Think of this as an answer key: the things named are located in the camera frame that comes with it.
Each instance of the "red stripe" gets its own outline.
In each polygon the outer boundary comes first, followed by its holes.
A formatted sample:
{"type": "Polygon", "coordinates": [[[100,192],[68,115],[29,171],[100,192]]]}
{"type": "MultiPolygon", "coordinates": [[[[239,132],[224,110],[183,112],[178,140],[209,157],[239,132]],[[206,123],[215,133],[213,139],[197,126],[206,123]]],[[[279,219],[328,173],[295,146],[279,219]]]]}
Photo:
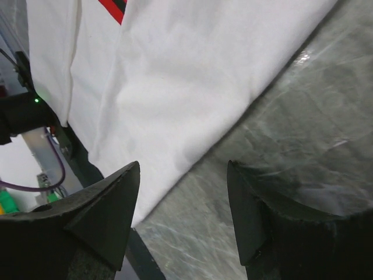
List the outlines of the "red stripe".
{"type": "Polygon", "coordinates": [[[123,20],[123,13],[112,0],[99,0],[101,4],[108,10],[111,16],[121,25],[123,20]]]}

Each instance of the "green object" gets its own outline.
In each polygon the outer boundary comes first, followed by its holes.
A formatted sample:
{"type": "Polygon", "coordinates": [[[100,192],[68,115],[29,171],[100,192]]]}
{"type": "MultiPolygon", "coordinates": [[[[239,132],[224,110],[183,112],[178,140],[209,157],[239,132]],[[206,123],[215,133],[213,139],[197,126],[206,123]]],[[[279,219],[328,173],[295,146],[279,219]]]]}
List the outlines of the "green object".
{"type": "Polygon", "coordinates": [[[19,209],[16,203],[14,202],[14,199],[5,190],[0,191],[0,204],[6,214],[19,212],[19,209]]]}
{"type": "Polygon", "coordinates": [[[52,193],[52,194],[50,194],[50,195],[48,196],[48,202],[49,202],[49,203],[51,203],[51,202],[53,202],[53,201],[56,201],[56,200],[58,200],[58,197],[57,197],[57,195],[56,195],[55,193],[52,193]]]}

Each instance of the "red and black stripe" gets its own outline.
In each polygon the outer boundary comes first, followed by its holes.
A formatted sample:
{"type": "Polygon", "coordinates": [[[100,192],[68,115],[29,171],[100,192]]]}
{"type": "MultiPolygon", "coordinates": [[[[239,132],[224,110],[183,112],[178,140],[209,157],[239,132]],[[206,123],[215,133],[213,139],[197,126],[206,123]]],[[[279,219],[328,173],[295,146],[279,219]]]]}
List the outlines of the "red and black stripe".
{"type": "Polygon", "coordinates": [[[127,0],[99,0],[100,3],[108,10],[111,16],[122,24],[124,11],[126,9],[127,0]]]}

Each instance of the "white cloth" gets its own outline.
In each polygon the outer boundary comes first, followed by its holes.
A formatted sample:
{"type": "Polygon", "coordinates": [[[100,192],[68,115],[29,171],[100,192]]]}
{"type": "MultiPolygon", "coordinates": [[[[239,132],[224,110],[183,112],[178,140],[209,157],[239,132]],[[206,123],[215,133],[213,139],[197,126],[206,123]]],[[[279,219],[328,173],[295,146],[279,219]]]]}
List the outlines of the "white cloth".
{"type": "MultiPolygon", "coordinates": [[[[80,59],[89,37],[72,42],[72,84],[84,79],[68,120],[103,175],[140,162],[134,226],[234,125],[335,2],[131,0],[119,36],[110,29],[114,59],[97,62],[94,44],[80,59]]],[[[97,42],[107,36],[101,32],[91,33],[97,42]]]]}

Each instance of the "gray table surface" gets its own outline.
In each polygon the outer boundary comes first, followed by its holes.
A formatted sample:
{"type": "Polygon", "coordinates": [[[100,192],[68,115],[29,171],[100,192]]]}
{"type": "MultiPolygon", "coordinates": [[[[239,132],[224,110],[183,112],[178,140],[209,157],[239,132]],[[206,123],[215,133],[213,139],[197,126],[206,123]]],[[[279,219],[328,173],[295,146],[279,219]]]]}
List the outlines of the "gray table surface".
{"type": "MultiPolygon", "coordinates": [[[[25,8],[24,0],[0,3],[27,48],[25,8]]],[[[308,205],[341,214],[370,207],[372,92],[373,1],[341,0],[240,122],[137,227],[166,278],[246,279],[228,203],[231,159],[277,172],[299,167],[306,188],[280,191],[308,205]],[[320,202],[319,194],[330,200],[320,202]]]]}

